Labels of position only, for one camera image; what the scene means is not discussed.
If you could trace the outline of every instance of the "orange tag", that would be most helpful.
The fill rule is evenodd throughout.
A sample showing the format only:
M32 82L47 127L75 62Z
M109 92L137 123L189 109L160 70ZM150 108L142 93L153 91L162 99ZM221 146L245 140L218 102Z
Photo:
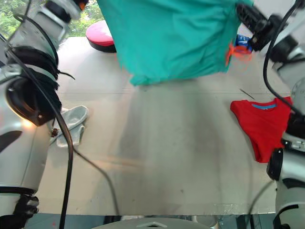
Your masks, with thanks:
M235 56L237 59L244 62L251 61L252 59L251 51L248 50L246 46L239 45L234 47L232 43L230 43L229 51L225 55L226 66L228 66L231 56Z

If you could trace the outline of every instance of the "pink stool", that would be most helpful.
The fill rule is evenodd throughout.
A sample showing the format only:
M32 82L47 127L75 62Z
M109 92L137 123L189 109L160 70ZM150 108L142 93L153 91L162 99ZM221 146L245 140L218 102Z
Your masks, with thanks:
M90 45L102 52L116 52L111 33L105 20L92 24L86 31Z

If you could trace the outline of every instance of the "pink cushion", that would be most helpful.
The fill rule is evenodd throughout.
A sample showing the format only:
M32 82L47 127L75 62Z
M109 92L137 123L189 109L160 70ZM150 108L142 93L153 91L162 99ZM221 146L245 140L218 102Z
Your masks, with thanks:
M92 43L102 46L110 46L114 44L105 20L92 24L86 31L86 37Z

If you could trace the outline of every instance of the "red t-shirt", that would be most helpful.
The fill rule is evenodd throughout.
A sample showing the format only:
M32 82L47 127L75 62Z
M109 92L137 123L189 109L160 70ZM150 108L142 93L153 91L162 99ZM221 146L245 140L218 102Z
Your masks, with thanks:
M269 103L233 101L231 111L249 136L255 159L268 163L275 148L283 147L281 138L286 130L290 108L278 98Z

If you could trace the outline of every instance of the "window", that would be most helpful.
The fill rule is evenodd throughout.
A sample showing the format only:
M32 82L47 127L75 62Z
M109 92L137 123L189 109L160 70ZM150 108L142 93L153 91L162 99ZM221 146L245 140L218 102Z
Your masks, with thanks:
M31 10L45 3L46 0L32 0ZM0 0L0 33L7 39L18 27L14 13L25 12L28 0ZM86 9L81 13L81 19L70 23L70 37L85 36L87 28L93 23L103 20L99 5L95 0L89 0Z

